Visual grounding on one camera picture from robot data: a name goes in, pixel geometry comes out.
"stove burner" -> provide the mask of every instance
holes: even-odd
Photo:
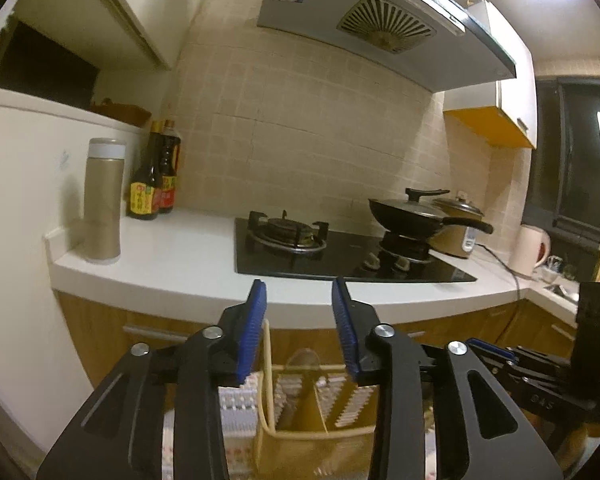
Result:
[[[286,211],[282,218],[267,218],[264,213],[249,213],[248,229],[254,240],[261,244],[282,251],[298,254],[311,254],[323,250],[327,246],[329,224],[315,222],[317,229],[302,222],[288,220]]]
[[[384,234],[380,241],[380,248],[391,256],[414,264],[428,264],[432,260],[427,242],[397,235],[391,231]]]

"basket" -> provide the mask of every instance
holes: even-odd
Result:
[[[151,118],[151,112],[144,108],[136,105],[114,103],[109,98],[103,99],[99,105],[92,103],[89,106],[89,110],[126,124],[138,126],[139,128],[142,128],[149,118]]]
[[[269,324],[263,333],[258,374],[258,426],[253,444],[257,478],[360,478],[371,460],[376,386],[356,386],[343,365],[284,367],[271,364]],[[292,430],[277,430],[290,384],[302,391]]]

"wooden cabinet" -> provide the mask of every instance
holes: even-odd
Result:
[[[138,314],[57,292],[69,332],[91,384],[96,386],[137,342],[163,348],[184,341],[205,324]],[[522,300],[457,316],[395,325],[422,344],[444,346],[477,337],[499,346],[526,348],[569,358],[575,329],[533,303]],[[272,360],[285,364],[301,348],[313,349],[322,364],[343,362],[334,329],[272,330]],[[600,424],[589,424],[600,436]]]
[[[495,343],[516,311],[509,303],[457,316],[427,319],[395,325],[422,344],[444,346],[450,341],[465,341],[471,337]]]
[[[498,344],[504,347],[524,346],[545,354],[569,358],[576,329],[527,300],[520,303],[520,309]]]
[[[182,342],[205,324],[148,316],[56,292],[84,371],[93,386],[138,342],[164,348]]]
[[[487,1],[467,9],[516,62],[516,77],[445,92],[452,115],[493,146],[534,148],[538,131],[536,81],[531,53],[502,14]]]

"soy sauce bottle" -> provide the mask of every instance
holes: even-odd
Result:
[[[175,139],[177,137],[162,135],[162,155],[160,156],[160,173],[162,174],[162,197],[160,213],[170,213],[173,210],[176,193],[176,169],[174,168]]]
[[[131,178],[129,210],[131,218],[153,220],[158,216],[162,198],[162,174],[160,152],[162,151],[162,123],[153,121],[144,161]]]
[[[174,171],[178,174],[178,165],[180,164],[180,134],[176,130],[176,123],[172,119],[164,121],[164,131],[162,133],[165,136],[171,137],[173,141],[173,154],[171,155],[171,165]]]

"wok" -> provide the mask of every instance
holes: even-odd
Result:
[[[493,226],[487,222],[473,218],[448,216],[440,208],[419,202],[421,196],[438,196],[449,193],[449,190],[425,191],[408,187],[405,193],[408,195],[408,200],[369,199],[372,215],[388,231],[423,242],[447,225],[461,225],[478,229],[483,233],[493,233]]]

